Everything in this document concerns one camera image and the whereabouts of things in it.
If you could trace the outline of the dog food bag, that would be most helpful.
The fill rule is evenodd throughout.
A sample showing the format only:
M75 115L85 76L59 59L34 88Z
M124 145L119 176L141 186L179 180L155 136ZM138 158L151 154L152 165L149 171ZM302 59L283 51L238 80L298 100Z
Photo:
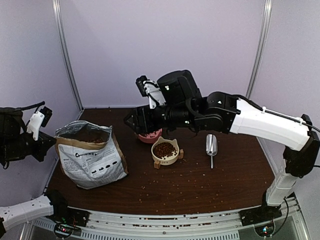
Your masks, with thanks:
M57 129L54 138L61 170L79 188L98 188L129 174L112 125L76 120Z

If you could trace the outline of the metal food scoop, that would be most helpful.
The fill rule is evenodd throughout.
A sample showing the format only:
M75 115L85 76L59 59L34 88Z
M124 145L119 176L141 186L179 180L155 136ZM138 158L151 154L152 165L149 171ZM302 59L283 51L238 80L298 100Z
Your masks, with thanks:
M206 136L205 151L210 156L210 168L214 168L214 156L218 153L218 141L215 135L208 134Z

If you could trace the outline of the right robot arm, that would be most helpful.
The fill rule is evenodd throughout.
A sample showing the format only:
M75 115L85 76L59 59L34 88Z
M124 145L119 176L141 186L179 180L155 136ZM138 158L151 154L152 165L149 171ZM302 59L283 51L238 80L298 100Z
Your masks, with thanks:
M149 103L133 108L124 123L136 134L159 129L187 128L195 133L215 131L244 134L284 145L284 166L266 190L259 220L268 220L297 179L309 174L320 151L319 130L308 115L293 117L261 107L240 94L215 91L202 96L189 70L176 70L157 81L140 76L135 81Z

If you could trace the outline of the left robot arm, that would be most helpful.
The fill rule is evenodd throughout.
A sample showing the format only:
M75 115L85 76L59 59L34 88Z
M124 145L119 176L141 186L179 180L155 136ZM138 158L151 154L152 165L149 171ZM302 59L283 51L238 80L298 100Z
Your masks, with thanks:
M0 164L7 169L11 162L32 156L43 162L56 139L40 129L45 127L53 112L45 102L25 107L2 107L0 109ZM0 209L0 234L31 220L54 216L61 222L72 218L67 200L57 190L23 203Z

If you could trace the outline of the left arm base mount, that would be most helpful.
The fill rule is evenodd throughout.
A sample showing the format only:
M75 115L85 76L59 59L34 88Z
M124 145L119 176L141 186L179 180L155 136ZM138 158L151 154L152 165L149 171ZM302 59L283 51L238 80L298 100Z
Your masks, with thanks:
M76 227L86 227L90 213L86 210L67 207L59 213L46 216L48 219Z

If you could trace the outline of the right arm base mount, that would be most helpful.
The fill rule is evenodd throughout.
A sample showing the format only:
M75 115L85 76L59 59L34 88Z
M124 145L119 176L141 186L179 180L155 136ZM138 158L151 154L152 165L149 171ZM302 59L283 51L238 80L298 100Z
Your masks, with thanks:
M255 225L262 222L271 221L282 216L279 207L258 206L250 209L241 210L239 217L242 226Z

